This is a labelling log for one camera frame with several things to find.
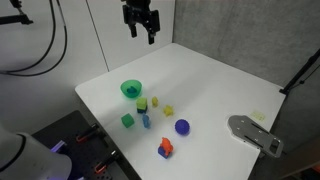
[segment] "blue ball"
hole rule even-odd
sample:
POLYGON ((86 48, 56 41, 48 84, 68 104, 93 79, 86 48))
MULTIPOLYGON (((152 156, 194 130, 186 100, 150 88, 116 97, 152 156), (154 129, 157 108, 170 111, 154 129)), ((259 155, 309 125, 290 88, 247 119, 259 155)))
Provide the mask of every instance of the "blue ball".
POLYGON ((187 135, 190 130, 190 125, 188 121, 184 119, 179 119, 175 125, 176 131, 181 135, 187 135))

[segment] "black mount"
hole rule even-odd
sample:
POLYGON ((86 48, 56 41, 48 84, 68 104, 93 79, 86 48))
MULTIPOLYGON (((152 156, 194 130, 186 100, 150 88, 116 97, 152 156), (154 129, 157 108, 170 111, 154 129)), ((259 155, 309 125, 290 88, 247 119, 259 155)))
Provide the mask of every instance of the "black mount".
POLYGON ((0 25, 3 24, 12 24, 12 23, 21 23, 25 25, 32 24, 33 21, 31 21, 28 16, 21 10, 21 1, 19 0, 10 0, 12 6, 19 11, 19 15, 14 16, 4 16, 0 17, 0 25))
POLYGON ((124 23, 128 24, 131 36, 137 37, 136 23, 142 24, 148 31, 149 44, 154 43, 156 33, 160 31, 159 11, 150 11, 151 0, 122 0, 124 23))
POLYGON ((291 79, 291 81, 286 85, 284 89, 281 89, 279 92, 288 95, 292 86, 296 84, 296 82, 301 78, 301 76, 306 73, 310 67, 319 59, 320 57, 320 49, 309 58, 307 63, 300 69, 300 71, 291 79))

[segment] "green bowl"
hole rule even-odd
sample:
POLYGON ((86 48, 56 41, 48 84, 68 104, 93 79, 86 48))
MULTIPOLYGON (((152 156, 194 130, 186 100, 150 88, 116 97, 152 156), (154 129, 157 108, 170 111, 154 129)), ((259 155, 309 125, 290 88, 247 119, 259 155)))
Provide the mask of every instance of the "green bowl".
POLYGON ((138 80, 127 80, 121 84, 120 89, 126 97, 135 98, 139 96, 142 84, 138 80))

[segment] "gray object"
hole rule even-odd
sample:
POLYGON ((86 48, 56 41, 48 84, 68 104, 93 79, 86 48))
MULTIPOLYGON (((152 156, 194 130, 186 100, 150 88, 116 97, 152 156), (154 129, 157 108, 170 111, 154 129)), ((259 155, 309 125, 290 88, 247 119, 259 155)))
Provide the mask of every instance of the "gray object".
POLYGON ((231 116, 228 125, 232 133, 244 142, 251 143, 271 157, 281 156, 283 142, 248 116, 231 116))

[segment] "white wall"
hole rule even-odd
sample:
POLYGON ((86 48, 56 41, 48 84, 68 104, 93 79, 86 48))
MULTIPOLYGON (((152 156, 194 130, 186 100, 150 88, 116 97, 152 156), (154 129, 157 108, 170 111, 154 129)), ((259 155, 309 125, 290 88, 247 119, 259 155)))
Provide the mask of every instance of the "white wall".
MULTIPOLYGON (((61 1, 69 43, 64 61, 39 77, 0 75, 0 122, 9 130, 35 132, 78 108, 74 87, 107 72, 85 0, 61 1)), ((48 0, 24 0, 23 10, 34 24, 0 26, 0 69, 35 62, 47 48, 52 31, 48 0)), ((57 34, 47 60, 33 71, 54 64, 63 50, 64 34, 55 8, 57 34)), ((9 0, 0 1, 0 16, 17 14, 9 0)))
POLYGON ((151 0, 150 10, 159 10, 160 32, 149 45, 148 33, 137 24, 136 38, 124 24, 120 0, 88 0, 110 70, 142 57, 172 42, 175 0, 151 0))
MULTIPOLYGON (((35 132, 79 107, 74 87, 107 72, 85 0, 60 0, 69 32, 64 61, 39 77, 0 75, 0 122, 9 130, 35 132)), ((89 0, 109 68, 146 55, 172 42, 174 0, 152 0, 151 10, 160 12, 161 31, 149 45, 144 28, 137 25, 132 39, 123 22, 120 0, 89 0)), ((47 61, 31 72, 50 67, 63 50, 63 28, 56 9, 57 35, 47 61)), ((48 0, 23 0, 23 10, 34 24, 0 26, 0 69, 24 67, 39 58, 51 37, 48 0)), ((0 1, 0 16, 17 14, 9 0, 0 1)))

